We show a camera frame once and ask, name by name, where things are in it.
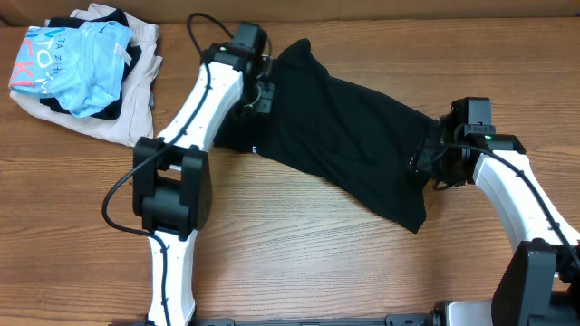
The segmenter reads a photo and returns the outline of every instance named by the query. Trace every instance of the wall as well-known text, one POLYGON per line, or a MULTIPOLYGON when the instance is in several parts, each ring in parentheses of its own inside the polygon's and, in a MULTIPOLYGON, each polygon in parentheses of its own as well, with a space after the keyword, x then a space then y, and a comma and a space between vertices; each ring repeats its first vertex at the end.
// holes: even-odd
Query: wall
MULTIPOLYGON (((0 0, 13 25, 42 24, 85 9, 90 0, 0 0)), ((393 18, 573 16, 580 0, 102 0, 146 21, 183 23, 203 12, 222 21, 314 21, 393 18)))

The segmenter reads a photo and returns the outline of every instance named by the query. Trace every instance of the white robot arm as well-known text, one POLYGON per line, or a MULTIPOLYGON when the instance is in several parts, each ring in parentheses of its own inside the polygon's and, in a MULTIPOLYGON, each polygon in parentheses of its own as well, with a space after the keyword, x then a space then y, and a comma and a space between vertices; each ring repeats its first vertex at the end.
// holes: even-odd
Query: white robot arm
MULTIPOLYGON (((572 246, 578 245, 580 234, 558 213, 542 187, 537 182, 526 154, 514 150, 494 150, 494 154, 504 158, 524 171, 546 203, 552 216, 572 246)), ((501 224, 515 252, 522 241, 544 239, 551 245, 562 245, 562 241, 542 212, 540 205, 524 181, 503 163, 487 155, 481 155, 473 175, 475 185, 481 189, 496 210, 501 224)))
MULTIPOLYGON (((231 65, 220 62, 211 62, 207 67, 212 78, 211 90, 186 133, 176 142, 175 146, 177 147, 187 149, 191 146, 197 146, 199 150, 208 152, 221 122, 229 110, 241 99, 244 89, 242 72, 234 70, 231 65)), ((198 81, 193 91, 175 119, 159 134, 160 138, 164 140, 174 139, 185 121, 194 113, 208 84, 206 69, 206 65, 203 64, 199 67, 198 81)), ((171 166, 171 168, 180 170, 180 166, 171 166)), ((185 241, 179 240, 178 235, 167 231, 156 230, 155 235, 160 237, 168 247, 165 287, 169 318, 174 325, 188 325, 195 311, 191 282, 193 249, 198 230, 192 230, 185 241)), ((148 319, 154 321, 155 325, 164 326, 166 325, 165 312, 161 304, 163 255, 157 241, 150 238, 150 245, 153 255, 153 302, 148 319)))

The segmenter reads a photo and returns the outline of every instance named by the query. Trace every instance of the black garment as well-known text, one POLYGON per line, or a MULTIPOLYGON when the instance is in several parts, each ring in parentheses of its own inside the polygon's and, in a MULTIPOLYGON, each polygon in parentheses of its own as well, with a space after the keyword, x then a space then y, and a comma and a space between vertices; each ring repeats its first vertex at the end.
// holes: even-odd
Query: black garment
MULTIPOLYGON (((48 27, 69 27, 69 28, 79 28, 85 22, 85 20, 80 18, 52 18, 48 23, 48 27)), ((117 22, 125 27, 129 27, 129 22, 127 21, 127 16, 122 10, 115 10, 108 16, 97 18, 91 20, 91 22, 117 22)), ((135 65, 139 61, 141 56, 140 46, 128 46, 127 54, 131 57, 130 65, 125 64, 125 69, 123 70, 122 80, 129 76, 135 65)), ((64 109, 61 104, 55 98, 40 99, 41 104, 44 104, 51 108, 54 112, 71 114, 68 110, 64 109)), ((122 93, 119 94, 119 99, 113 101, 111 104, 106 106, 102 111, 92 114, 91 117, 102 119, 102 120, 116 120, 121 115, 122 106, 122 93)))
MULTIPOLYGON (((86 22, 81 18, 74 18, 74 17, 55 17, 51 18, 50 22, 48 23, 47 27, 69 27, 69 28, 79 28, 81 25, 86 22)), ((122 10, 115 10, 108 16, 104 16, 101 18, 93 19, 91 22, 117 22, 125 27, 129 27, 129 22, 127 21, 127 16, 122 10)))
POLYGON ((274 61, 272 120, 265 126, 233 111, 215 144, 324 177, 374 213, 417 232, 425 220, 429 176, 409 162, 438 122, 396 100, 331 77, 300 40, 274 61))

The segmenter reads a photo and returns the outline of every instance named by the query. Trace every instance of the wooden table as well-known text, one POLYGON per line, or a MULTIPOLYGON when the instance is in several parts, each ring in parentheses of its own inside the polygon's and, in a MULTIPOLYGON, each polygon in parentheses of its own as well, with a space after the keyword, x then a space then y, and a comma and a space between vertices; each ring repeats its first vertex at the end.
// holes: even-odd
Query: wooden table
MULTIPOLYGON (((517 135, 536 177, 580 228, 580 19, 264 24, 280 53, 312 41, 333 76, 382 91, 433 118, 452 101, 488 96, 494 124, 517 135)), ((224 41, 199 24, 203 44, 224 41)), ((0 29, 0 324, 103 325, 150 306, 150 249, 102 221, 108 188, 131 149, 36 120, 8 99, 24 29, 0 29)), ((194 85, 198 57, 184 25, 162 25, 155 128, 194 85)), ((511 250, 475 187, 425 191, 417 235, 351 196, 254 155, 215 149, 215 201, 195 253, 202 318, 380 317, 425 312, 435 301, 488 298, 511 250)), ((131 187, 111 215, 138 227, 131 187)))

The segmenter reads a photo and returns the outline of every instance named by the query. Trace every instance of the blue garment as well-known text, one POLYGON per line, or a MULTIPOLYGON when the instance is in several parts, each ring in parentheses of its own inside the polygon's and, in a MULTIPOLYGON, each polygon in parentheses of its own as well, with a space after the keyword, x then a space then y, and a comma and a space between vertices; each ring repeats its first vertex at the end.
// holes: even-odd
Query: blue garment
POLYGON ((86 22, 75 28, 30 27, 10 78, 12 90, 54 97, 84 118, 119 99, 125 49, 133 31, 117 22, 86 22))

